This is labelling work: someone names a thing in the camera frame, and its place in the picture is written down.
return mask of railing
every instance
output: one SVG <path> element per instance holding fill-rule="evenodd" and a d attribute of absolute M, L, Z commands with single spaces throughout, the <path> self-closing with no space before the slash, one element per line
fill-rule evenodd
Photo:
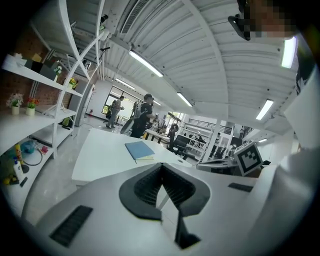
<path fill-rule="evenodd" d="M 242 138 L 246 137 L 249 133 L 251 133 L 255 128 L 248 127 L 247 129 L 244 130 Z"/>
<path fill-rule="evenodd" d="M 189 118 L 189 123 L 196 125 L 196 126 L 199 126 L 199 127 L 205 127 L 205 128 L 215 128 L 216 127 L 215 123 L 204 122 L 204 121 L 195 120 L 195 119 L 191 119 L 191 118 Z M 221 132 L 221 133 L 230 135 L 231 131 L 232 131 L 232 128 L 230 128 L 230 127 L 223 126 L 223 125 L 220 125 L 220 127 L 219 127 L 219 132 Z"/>

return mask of white shelving unit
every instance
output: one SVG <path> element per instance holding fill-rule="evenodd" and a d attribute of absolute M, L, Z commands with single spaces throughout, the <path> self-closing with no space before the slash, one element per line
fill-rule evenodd
<path fill-rule="evenodd" d="M 191 144 L 186 145 L 187 147 L 192 149 L 191 151 L 188 151 L 188 154 L 194 155 L 195 159 L 198 162 L 203 158 L 203 156 L 206 153 L 211 137 L 213 135 L 213 130 L 213 128 L 206 128 L 189 122 L 183 122 L 181 128 L 179 129 L 179 135 L 190 139 L 190 141 L 197 142 L 197 140 L 189 138 L 190 134 L 201 136 L 206 141 L 206 144 L 204 144 L 202 148 L 196 147 Z"/>
<path fill-rule="evenodd" d="M 20 187 L 18 184 L 2 186 L 2 190 L 8 198 L 9 204 L 18 216 L 21 216 L 28 192 L 42 166 L 51 155 L 53 158 L 57 156 L 57 147 L 68 137 L 68 135 L 72 134 L 74 130 L 75 122 L 73 122 L 73 126 L 70 130 L 62 128 L 62 126 L 58 124 L 67 117 L 73 117 L 73 120 L 75 120 L 79 110 L 79 105 L 77 106 L 76 111 L 62 107 L 65 93 L 71 93 L 77 97 L 83 96 L 68 88 L 70 79 L 73 77 L 75 71 L 78 73 L 81 72 L 81 74 L 87 78 L 86 86 L 88 86 L 94 72 L 98 70 L 98 67 L 101 64 L 101 61 L 99 61 L 99 40 L 102 36 L 106 38 L 109 34 L 107 29 L 100 31 L 100 18 L 102 16 L 105 1 L 92 0 L 92 2 L 94 2 L 93 5 L 91 4 L 91 7 L 93 8 L 87 9 L 86 6 L 81 6 L 82 2 L 79 3 L 77 0 L 52 0 L 46 3 L 44 8 L 37 13 L 31 22 L 31 27 L 49 50 L 55 50 L 57 54 L 68 54 L 74 58 L 72 65 L 69 65 L 69 73 L 65 78 L 64 84 L 59 84 L 34 72 L 25 67 L 21 59 L 17 59 L 13 56 L 8 56 L 2 65 L 3 70 L 60 90 L 55 107 L 52 108 L 52 105 L 37 106 L 34 116 L 25 115 L 25 109 L 21 109 L 20 115 L 17 116 L 11 115 L 10 111 L 0 112 L 0 155 L 28 136 L 33 136 L 46 144 L 52 145 L 52 147 L 48 148 L 47 154 L 43 156 L 39 165 L 30 166 L 29 172 L 25 174 L 27 181 L 23 187 Z M 71 19 L 69 17 L 69 10 L 67 9 L 67 3 L 68 7 L 80 5 L 79 10 L 81 11 L 78 14 L 77 8 L 71 9 Z M 93 25 L 93 28 L 91 28 L 92 37 L 85 40 L 84 44 L 82 42 L 81 47 L 79 47 L 81 52 L 78 52 L 70 20 L 72 20 L 72 22 L 78 22 L 78 27 L 83 26 L 83 29 L 85 29 L 85 21 L 81 20 L 81 18 L 84 17 L 83 12 L 92 13 L 94 11 L 96 12 L 96 15 L 93 15 L 93 24 L 95 24 L 95 26 Z M 96 67 L 94 72 L 89 75 L 82 61 L 85 57 L 86 59 L 89 57 L 92 59 L 93 50 L 91 50 L 91 48 L 93 46 L 95 46 Z M 24 160 L 29 164 L 37 163 L 37 161 L 40 160 L 37 159 L 37 157 L 40 157 L 37 152 L 38 151 L 29 155 Z"/>

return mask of chair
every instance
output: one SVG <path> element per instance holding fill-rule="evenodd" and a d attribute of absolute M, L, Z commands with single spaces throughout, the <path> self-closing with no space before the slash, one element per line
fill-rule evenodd
<path fill-rule="evenodd" d="M 172 132 L 170 134 L 170 143 L 167 149 L 175 153 L 176 155 L 183 156 L 182 158 L 183 160 L 186 160 L 187 158 L 195 159 L 195 156 L 193 154 L 188 154 L 187 152 L 186 146 L 189 142 L 190 142 L 189 138 L 186 138 L 181 135 L 178 135 L 175 138 L 175 133 Z"/>

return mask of window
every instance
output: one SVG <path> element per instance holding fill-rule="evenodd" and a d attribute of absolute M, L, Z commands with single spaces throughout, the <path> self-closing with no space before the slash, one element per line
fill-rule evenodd
<path fill-rule="evenodd" d="M 180 126 L 183 117 L 184 117 L 183 113 L 168 112 L 168 115 L 166 118 L 168 121 L 166 122 L 167 128 L 166 128 L 165 133 L 166 134 L 169 133 L 169 130 L 170 130 L 172 124 L 177 124 L 178 126 Z"/>
<path fill-rule="evenodd" d="M 120 110 L 118 115 L 125 119 L 129 119 L 133 111 L 134 103 L 139 101 L 139 99 L 114 86 L 111 88 L 111 91 L 106 98 L 101 113 L 105 115 L 112 102 L 114 102 L 114 100 L 118 100 L 120 96 L 124 97 L 124 100 L 121 102 L 121 106 L 124 107 L 124 109 Z"/>

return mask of potted plant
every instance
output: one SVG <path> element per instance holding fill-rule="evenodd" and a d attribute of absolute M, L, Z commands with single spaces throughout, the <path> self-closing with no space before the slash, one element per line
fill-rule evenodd
<path fill-rule="evenodd" d="M 74 90 L 77 85 L 78 85 L 78 82 L 72 77 L 69 81 L 68 87 Z"/>
<path fill-rule="evenodd" d="M 55 73 L 56 73 L 56 76 L 54 78 L 54 81 L 56 82 L 57 79 L 58 79 L 58 76 L 61 74 L 62 72 L 62 67 L 61 66 L 57 66 L 54 70 L 53 70 Z"/>
<path fill-rule="evenodd" d="M 39 101 L 36 98 L 29 98 L 25 114 L 28 116 L 34 116 L 35 108 L 36 108 L 36 105 L 38 105 L 38 103 Z"/>
<path fill-rule="evenodd" d="M 12 115 L 19 115 L 20 106 L 24 102 L 21 93 L 12 93 L 10 98 L 6 101 L 6 106 L 11 108 Z"/>

